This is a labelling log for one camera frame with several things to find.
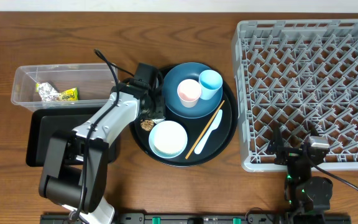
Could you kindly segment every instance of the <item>cable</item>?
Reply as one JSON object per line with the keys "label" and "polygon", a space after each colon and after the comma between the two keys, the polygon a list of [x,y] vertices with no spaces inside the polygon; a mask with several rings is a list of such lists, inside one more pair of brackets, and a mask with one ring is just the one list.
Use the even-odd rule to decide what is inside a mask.
{"label": "cable", "polygon": [[336,176],[336,175],[334,175],[334,174],[332,174],[332,173],[330,173],[330,172],[328,172],[328,171],[325,171],[325,170],[323,170],[322,168],[316,166],[316,164],[314,164],[314,162],[310,159],[310,157],[309,157],[308,152],[306,151],[306,149],[304,149],[303,153],[305,154],[305,156],[306,156],[306,158],[307,158],[309,164],[310,164],[311,166],[313,166],[314,168],[316,168],[318,171],[320,171],[320,172],[322,172],[322,173],[324,173],[324,174],[326,174],[326,175],[328,175],[328,176],[330,176],[330,177],[332,177],[332,178],[334,178],[334,179],[336,179],[336,180],[339,180],[339,181],[341,181],[342,183],[344,183],[344,184],[346,184],[346,185],[352,187],[352,188],[355,189],[356,191],[358,191],[358,187],[355,186],[354,184],[351,184],[350,182],[348,182],[348,181],[346,181],[346,180],[344,180],[344,179],[342,179],[342,178],[340,178],[340,177],[338,177],[338,176]]}
{"label": "cable", "polygon": [[[261,208],[259,208],[259,207],[253,207],[253,208],[251,208],[250,210],[248,210],[248,212],[246,213],[246,221],[248,222],[248,220],[247,220],[247,218],[248,218],[248,213],[250,212],[250,211],[252,211],[252,210],[255,210],[255,209],[259,209],[259,210],[261,210],[261,211],[265,211],[265,210],[263,210],[263,209],[261,209]],[[267,215],[267,214],[264,214],[265,216],[266,216],[266,218],[269,220],[269,221],[271,221],[272,223],[274,223],[273,222],[273,220]]]}
{"label": "cable", "polygon": [[106,63],[107,63],[108,65],[110,65],[110,66],[113,66],[114,68],[116,68],[116,69],[118,69],[118,70],[121,70],[121,71],[127,73],[128,75],[130,75],[130,76],[132,76],[132,77],[135,77],[135,75],[132,74],[131,72],[128,72],[127,70],[125,70],[125,69],[123,69],[123,68],[120,68],[120,67],[118,67],[117,65],[115,65],[115,64],[113,64],[113,63],[111,63],[111,62],[109,62],[109,61],[107,61]]}
{"label": "cable", "polygon": [[[82,211],[82,208],[83,208],[83,204],[84,204],[84,201],[85,201],[85,194],[86,194],[86,168],[87,168],[87,165],[88,165],[88,154],[89,154],[89,148],[90,148],[90,139],[91,139],[91,135],[93,133],[93,131],[95,130],[96,126],[98,125],[98,123],[115,107],[117,106],[118,104],[118,99],[119,99],[119,90],[118,90],[118,78],[117,78],[117,75],[116,73],[114,72],[114,70],[111,68],[111,66],[113,67],[116,67],[115,65],[113,65],[111,62],[109,62],[106,57],[100,52],[100,50],[98,49],[94,49],[94,52],[95,54],[101,59],[103,60],[104,62],[106,62],[106,64],[108,65],[111,73],[112,73],[112,76],[114,78],[114,81],[116,82],[116,100],[114,101],[114,103],[100,116],[96,119],[96,121],[90,125],[90,129],[88,131],[88,134],[86,135],[86,139],[85,139],[85,146],[84,146],[84,153],[83,153],[83,168],[82,168],[82,174],[83,174],[83,178],[82,178],[82,186],[81,186],[81,196],[80,196],[80,204],[77,208],[77,210],[74,212],[74,213],[71,213],[69,214],[69,217],[68,217],[68,221],[69,222],[75,222],[77,221],[77,219],[80,219],[81,222],[85,223],[85,224],[88,224],[87,221],[85,221],[81,216],[80,216],[80,213]],[[126,71],[126,70],[123,70],[121,68],[118,68],[116,67],[117,69],[120,69],[124,72],[127,72],[128,74],[132,75],[132,73]]]}
{"label": "cable", "polygon": [[158,70],[158,76],[160,77],[161,79],[161,83],[158,84],[158,87],[155,89],[154,91],[154,96],[157,96],[161,90],[162,90],[162,85],[164,84],[164,76],[162,75],[161,71]]}

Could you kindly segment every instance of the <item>plastic dish rack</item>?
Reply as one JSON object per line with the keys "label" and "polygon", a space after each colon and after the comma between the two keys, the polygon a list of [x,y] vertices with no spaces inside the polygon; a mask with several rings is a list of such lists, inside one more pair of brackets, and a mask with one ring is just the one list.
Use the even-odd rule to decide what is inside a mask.
{"label": "plastic dish rack", "polygon": [[330,143],[320,166],[358,170],[358,19],[242,21],[232,40],[242,167],[278,171],[273,127],[297,147],[311,126]]}

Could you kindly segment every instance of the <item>chopstick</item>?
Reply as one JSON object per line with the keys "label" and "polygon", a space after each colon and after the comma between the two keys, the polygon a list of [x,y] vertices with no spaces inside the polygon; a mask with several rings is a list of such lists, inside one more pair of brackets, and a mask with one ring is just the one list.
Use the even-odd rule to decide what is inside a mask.
{"label": "chopstick", "polygon": [[206,132],[206,130],[208,130],[209,126],[211,125],[212,121],[214,120],[214,118],[216,117],[216,115],[218,114],[218,111],[221,109],[222,105],[224,103],[224,100],[222,101],[222,103],[218,106],[218,108],[216,109],[215,113],[212,115],[211,119],[208,121],[208,123],[206,124],[204,130],[201,132],[200,136],[198,136],[198,139],[196,140],[196,142],[194,143],[193,147],[191,147],[190,151],[187,153],[186,159],[189,158],[190,154],[194,151],[194,148],[197,146],[198,142],[201,140],[201,138],[204,136],[204,133]]}

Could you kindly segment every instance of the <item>white wall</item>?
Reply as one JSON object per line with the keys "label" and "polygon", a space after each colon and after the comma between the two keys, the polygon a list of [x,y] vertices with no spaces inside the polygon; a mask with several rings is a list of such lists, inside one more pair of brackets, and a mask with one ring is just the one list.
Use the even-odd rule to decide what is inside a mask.
{"label": "white wall", "polygon": [[358,0],[0,0],[0,11],[358,12]]}

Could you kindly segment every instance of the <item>blue plate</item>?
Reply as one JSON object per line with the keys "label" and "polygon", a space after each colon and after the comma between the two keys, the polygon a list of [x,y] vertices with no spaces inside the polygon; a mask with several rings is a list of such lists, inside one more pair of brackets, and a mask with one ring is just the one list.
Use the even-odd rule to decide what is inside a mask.
{"label": "blue plate", "polygon": [[177,93],[180,82],[189,78],[198,81],[200,73],[208,69],[211,68],[202,63],[188,62],[177,65],[168,72],[164,78],[162,95],[170,111],[184,118],[195,119],[210,114],[218,107],[222,99],[222,88],[210,100],[199,99],[196,106],[192,108],[184,107]]}

